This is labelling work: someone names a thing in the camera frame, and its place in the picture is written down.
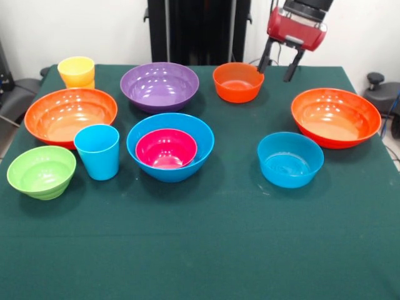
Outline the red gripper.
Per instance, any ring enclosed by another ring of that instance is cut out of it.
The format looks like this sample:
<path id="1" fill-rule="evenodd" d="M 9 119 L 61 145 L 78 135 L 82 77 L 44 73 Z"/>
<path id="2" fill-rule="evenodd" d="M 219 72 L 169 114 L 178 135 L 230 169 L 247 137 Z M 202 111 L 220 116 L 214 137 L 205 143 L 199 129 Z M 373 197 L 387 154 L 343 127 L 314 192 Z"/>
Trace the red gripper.
<path id="1" fill-rule="evenodd" d="M 297 54 L 283 77 L 285 83 L 290 82 L 305 50 L 315 51 L 324 40 L 327 31 L 328 27 L 323 22 L 308 20 L 281 7 L 275 7 L 269 17 L 267 25 L 269 38 L 257 67 L 258 73 L 264 74 L 271 64 L 271 48 L 274 39 L 282 43 L 294 43 L 301 48 L 297 49 Z"/>

